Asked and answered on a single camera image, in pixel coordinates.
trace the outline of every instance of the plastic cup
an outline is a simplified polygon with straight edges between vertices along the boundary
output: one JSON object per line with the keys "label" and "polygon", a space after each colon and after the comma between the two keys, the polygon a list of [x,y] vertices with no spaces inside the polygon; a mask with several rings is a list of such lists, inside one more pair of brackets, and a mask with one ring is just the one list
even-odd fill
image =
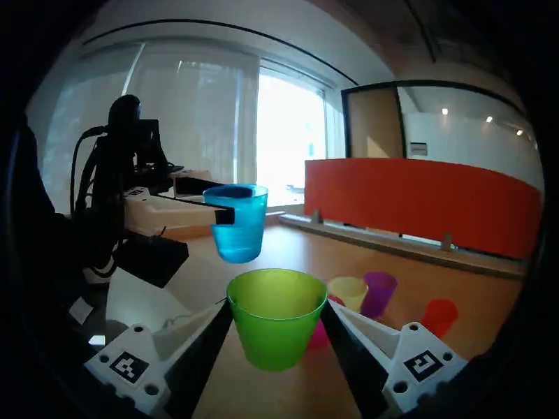
{"label": "plastic cup", "polygon": [[297,364],[326,296],[318,279],[292,270],[254,270],[231,281],[227,298],[248,361],[266,371]]}
{"label": "plastic cup", "polygon": [[[341,301],[341,299],[339,297],[336,297],[335,295],[329,295],[328,299],[332,301],[336,301],[338,304],[344,305],[344,302]],[[312,336],[310,337],[307,349],[322,348],[328,345],[329,341],[330,339],[328,338],[328,333],[326,333],[324,324],[322,323],[322,320],[319,320],[317,326],[314,329],[314,332],[312,333]]]}
{"label": "plastic cup", "polygon": [[372,319],[378,318],[389,304],[398,281],[386,272],[369,272],[363,280],[368,285],[369,291],[361,305],[361,314]]}
{"label": "plastic cup", "polygon": [[328,292],[339,297],[348,309],[359,312],[367,284],[361,278],[338,277],[328,282]]}
{"label": "plastic cup", "polygon": [[236,184],[204,191],[204,202],[235,208],[235,223],[212,226],[217,253],[230,263],[255,259],[262,248],[268,190],[263,186]]}
{"label": "plastic cup", "polygon": [[443,337],[458,319],[458,309],[450,300],[431,300],[421,324],[425,326],[436,337]]}

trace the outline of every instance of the orange partition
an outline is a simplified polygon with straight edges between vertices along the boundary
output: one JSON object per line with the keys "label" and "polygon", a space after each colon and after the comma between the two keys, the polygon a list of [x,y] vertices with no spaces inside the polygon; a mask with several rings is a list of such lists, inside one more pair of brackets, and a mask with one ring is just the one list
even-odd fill
{"label": "orange partition", "polygon": [[528,258],[541,216],[540,192],[513,177],[414,159],[306,162],[305,214]]}

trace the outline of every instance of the yellow cup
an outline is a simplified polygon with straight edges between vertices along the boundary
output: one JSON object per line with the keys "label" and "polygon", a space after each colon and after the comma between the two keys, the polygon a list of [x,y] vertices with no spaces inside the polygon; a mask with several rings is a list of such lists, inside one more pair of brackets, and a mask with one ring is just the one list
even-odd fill
{"label": "yellow cup", "polygon": [[328,282],[328,293],[339,297],[344,305],[359,312],[369,287],[362,278],[338,277]]}

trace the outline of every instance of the green cup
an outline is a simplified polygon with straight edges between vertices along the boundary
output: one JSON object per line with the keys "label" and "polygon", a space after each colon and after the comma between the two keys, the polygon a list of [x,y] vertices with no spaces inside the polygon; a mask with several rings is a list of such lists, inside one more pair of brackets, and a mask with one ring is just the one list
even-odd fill
{"label": "green cup", "polygon": [[231,281],[227,298],[249,362],[266,371],[297,364],[327,297],[318,279],[292,270],[254,270]]}

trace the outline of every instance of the cable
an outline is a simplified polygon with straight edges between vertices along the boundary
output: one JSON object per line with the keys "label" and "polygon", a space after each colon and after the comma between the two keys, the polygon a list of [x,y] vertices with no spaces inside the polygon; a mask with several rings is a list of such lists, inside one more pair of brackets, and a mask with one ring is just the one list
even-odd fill
{"label": "cable", "polygon": [[74,154],[72,157],[72,170],[70,174],[70,215],[73,215],[74,213],[75,162],[78,159],[78,151],[80,149],[80,145],[82,144],[82,141],[85,140],[86,138],[96,137],[98,135],[104,134],[106,131],[107,131],[106,126],[95,126],[93,128],[90,128],[82,134],[82,136],[80,137],[80,139],[78,140],[78,142],[74,147]]}

